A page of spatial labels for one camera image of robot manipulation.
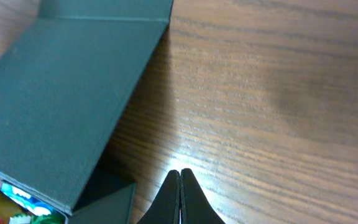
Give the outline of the black gift box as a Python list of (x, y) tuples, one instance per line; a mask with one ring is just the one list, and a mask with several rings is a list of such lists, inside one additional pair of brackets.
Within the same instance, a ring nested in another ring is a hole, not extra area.
[(128, 223), (136, 184), (98, 163), (173, 1), (0, 1), (0, 178), (65, 223)]

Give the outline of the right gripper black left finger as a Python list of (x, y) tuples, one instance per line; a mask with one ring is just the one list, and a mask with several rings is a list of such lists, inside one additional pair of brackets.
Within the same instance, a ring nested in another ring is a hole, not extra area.
[(180, 174), (170, 170), (149, 209), (137, 224), (179, 224)]

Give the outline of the green KitKat Chunky bar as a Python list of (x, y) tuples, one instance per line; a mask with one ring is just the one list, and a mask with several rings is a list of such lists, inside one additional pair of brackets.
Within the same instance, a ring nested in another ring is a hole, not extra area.
[(9, 219), (8, 224), (64, 224), (65, 217), (59, 214), (50, 215), (28, 215), (24, 213), (15, 214)]

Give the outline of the blue Oreo cookie pack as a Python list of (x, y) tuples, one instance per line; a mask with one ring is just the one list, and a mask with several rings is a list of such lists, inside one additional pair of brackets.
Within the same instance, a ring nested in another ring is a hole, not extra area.
[(34, 215), (51, 215), (55, 211), (51, 206), (40, 201), (31, 194), (28, 194), (22, 189), (7, 183), (2, 178), (0, 178), (0, 191)]

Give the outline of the yellow Hacks candy bag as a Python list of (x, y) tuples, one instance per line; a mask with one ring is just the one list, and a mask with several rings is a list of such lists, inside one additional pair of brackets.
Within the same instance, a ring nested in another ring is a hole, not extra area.
[(0, 191), (0, 218), (3, 224), (8, 224), (11, 217), (22, 213), (21, 206)]

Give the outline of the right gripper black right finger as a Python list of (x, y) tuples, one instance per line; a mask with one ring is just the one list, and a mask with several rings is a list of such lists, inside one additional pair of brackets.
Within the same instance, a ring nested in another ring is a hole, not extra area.
[(183, 224), (225, 224), (208, 202), (193, 171), (180, 172), (181, 222)]

